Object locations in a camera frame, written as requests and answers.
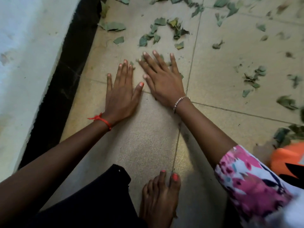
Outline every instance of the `black baseboard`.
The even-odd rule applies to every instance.
[[[93,43],[100,12],[100,0],[79,2],[19,168],[59,143]]]

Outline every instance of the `forearm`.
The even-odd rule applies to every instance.
[[[176,113],[188,127],[212,168],[237,144],[204,116],[188,98],[178,103]]]
[[[0,183],[0,226],[36,213],[108,131],[94,121]]]

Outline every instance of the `toenail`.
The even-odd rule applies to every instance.
[[[174,181],[177,181],[178,180],[178,175],[176,173],[172,174],[172,179]]]

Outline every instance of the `foot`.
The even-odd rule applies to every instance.
[[[176,217],[180,177],[173,173],[169,187],[165,179],[166,171],[161,171],[143,187],[139,217],[146,221],[148,228],[169,228]]]

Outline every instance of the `red string bracelet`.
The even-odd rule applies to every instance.
[[[96,120],[103,121],[103,122],[109,127],[109,131],[110,131],[110,130],[112,129],[112,124],[109,123],[107,120],[101,118],[101,115],[102,115],[102,113],[100,113],[100,115],[96,115],[95,117],[93,117],[93,118],[88,118],[88,119],[94,120],[94,121],[96,121]]]

